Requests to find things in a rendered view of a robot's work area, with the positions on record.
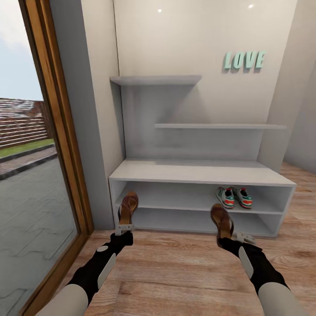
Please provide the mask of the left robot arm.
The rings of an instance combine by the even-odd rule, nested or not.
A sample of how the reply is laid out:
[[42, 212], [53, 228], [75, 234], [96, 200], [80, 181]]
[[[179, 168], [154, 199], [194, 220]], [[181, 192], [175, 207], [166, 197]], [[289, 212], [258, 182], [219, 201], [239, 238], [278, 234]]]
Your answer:
[[83, 316], [94, 294], [115, 266], [121, 249], [133, 245], [131, 231], [135, 228], [133, 224], [116, 225], [110, 243], [98, 248], [93, 258], [79, 267], [72, 280], [34, 316]]

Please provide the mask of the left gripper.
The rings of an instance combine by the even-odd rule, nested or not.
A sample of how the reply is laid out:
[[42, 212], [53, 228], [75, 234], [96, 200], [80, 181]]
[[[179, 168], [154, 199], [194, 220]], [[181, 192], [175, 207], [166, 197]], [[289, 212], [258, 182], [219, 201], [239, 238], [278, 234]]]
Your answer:
[[110, 238], [111, 238], [111, 241], [113, 240], [118, 241], [121, 245], [121, 249], [126, 245], [127, 246], [133, 245], [133, 233], [130, 230], [126, 231], [121, 236], [116, 236], [115, 233], [112, 233]]

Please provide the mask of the sandal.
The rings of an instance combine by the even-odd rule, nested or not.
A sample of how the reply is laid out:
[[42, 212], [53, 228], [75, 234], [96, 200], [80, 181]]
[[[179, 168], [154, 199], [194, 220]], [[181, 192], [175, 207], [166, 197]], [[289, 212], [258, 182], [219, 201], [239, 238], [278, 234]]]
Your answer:
[[216, 203], [213, 205], [210, 211], [210, 216], [218, 230], [216, 236], [217, 245], [223, 249], [223, 245], [219, 243], [218, 239], [223, 239], [224, 237], [231, 239], [234, 231], [234, 225], [230, 223], [229, 214], [220, 203]]
[[122, 208], [118, 210], [118, 219], [120, 224], [132, 224], [132, 215], [138, 207], [138, 196], [135, 192], [130, 191], [126, 194], [122, 201]]

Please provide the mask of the gym shoe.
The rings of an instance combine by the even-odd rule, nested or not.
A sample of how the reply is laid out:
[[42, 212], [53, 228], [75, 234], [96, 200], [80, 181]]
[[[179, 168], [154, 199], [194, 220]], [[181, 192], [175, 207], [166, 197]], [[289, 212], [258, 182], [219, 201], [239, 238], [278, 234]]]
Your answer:
[[244, 188], [236, 189], [229, 187], [233, 191], [233, 197], [236, 198], [243, 208], [251, 208], [252, 197], [248, 195], [247, 190]]
[[216, 196], [221, 201], [223, 207], [233, 208], [234, 197], [233, 197], [233, 191], [231, 189], [218, 187], [216, 190]]

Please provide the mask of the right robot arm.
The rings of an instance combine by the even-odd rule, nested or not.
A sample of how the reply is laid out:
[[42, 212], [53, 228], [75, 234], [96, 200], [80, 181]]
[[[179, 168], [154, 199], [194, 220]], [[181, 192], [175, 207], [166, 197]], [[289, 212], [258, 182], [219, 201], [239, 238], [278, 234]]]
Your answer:
[[294, 296], [281, 273], [266, 259], [262, 249], [255, 246], [254, 237], [236, 232], [235, 239], [219, 238], [223, 249], [240, 258], [254, 285], [265, 316], [310, 316]]

